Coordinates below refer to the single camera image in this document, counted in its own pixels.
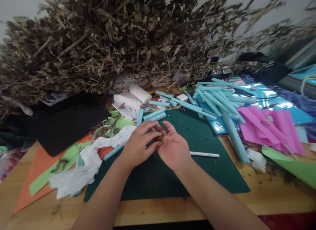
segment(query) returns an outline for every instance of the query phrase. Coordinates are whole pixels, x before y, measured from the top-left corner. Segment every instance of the person's left hand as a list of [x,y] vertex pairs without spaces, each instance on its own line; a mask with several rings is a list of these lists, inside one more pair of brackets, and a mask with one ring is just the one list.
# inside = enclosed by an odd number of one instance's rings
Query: person's left hand
[[162,135],[160,132],[148,132],[149,129],[158,124],[158,121],[151,120],[141,123],[128,139],[125,147],[118,159],[125,165],[133,169],[146,161],[149,156],[161,145],[161,142],[154,142],[149,147],[146,146],[152,139]]

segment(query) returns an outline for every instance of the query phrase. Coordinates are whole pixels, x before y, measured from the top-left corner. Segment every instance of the green cutting mat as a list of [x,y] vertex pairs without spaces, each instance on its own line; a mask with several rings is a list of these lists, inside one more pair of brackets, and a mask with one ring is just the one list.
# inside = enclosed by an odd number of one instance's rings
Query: green cutting mat
[[[250,191],[224,146],[218,137],[213,134],[207,121],[199,119],[198,115],[190,110],[167,110],[166,115],[167,117],[163,120],[167,120],[174,125],[177,132],[187,140],[190,151],[217,153],[220,155],[220,158],[214,159],[193,156],[193,159],[204,171],[231,193]],[[95,181],[88,185],[84,202],[90,199],[120,153],[121,151],[107,161],[102,162],[99,173],[94,177]],[[173,171],[161,160],[158,153],[154,152],[147,161],[134,168],[126,182],[121,200],[185,196],[189,196],[189,193]]]

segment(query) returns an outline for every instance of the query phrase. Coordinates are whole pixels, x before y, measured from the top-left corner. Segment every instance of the hand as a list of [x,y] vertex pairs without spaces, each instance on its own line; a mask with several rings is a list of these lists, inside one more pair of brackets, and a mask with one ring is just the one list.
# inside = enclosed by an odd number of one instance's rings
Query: hand
[[151,120],[141,123],[132,133],[128,139],[125,147],[118,157],[118,159],[127,168],[133,169],[139,164],[146,161],[149,156],[156,150],[161,142],[154,142],[149,147],[146,145],[154,138],[162,135],[161,132],[148,132],[149,129],[158,124],[158,121]]
[[163,121],[169,133],[159,124],[156,128],[162,133],[162,145],[158,147],[158,154],[165,164],[174,172],[190,166],[193,161],[187,141],[177,133],[174,126],[168,121]]

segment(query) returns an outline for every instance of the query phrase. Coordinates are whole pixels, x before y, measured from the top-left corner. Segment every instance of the toilet paper roll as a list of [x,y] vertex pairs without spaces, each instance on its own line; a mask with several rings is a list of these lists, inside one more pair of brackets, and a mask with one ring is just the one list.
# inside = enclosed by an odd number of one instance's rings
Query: toilet paper roll
[[129,85],[128,89],[131,94],[136,96],[143,103],[147,103],[151,100],[151,95],[137,84]]

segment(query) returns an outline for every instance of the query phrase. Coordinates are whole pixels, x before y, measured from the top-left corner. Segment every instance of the dried leaf debris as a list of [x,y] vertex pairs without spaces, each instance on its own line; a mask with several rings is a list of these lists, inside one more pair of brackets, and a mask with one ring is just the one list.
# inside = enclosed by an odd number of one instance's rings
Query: dried leaf debris
[[[247,37],[266,13],[281,7],[271,0],[261,9],[248,4],[225,6],[227,0],[44,0],[39,12],[47,17],[14,17],[7,22],[1,49],[0,91],[25,105],[51,99],[51,93],[103,93],[124,78],[166,82],[185,74],[189,84],[209,71],[230,72],[251,63],[207,64],[205,56],[226,57],[236,51],[257,50],[291,38],[315,34],[315,25],[293,26],[289,20]],[[248,22],[244,35],[238,27]],[[21,112],[0,99],[3,114]]]

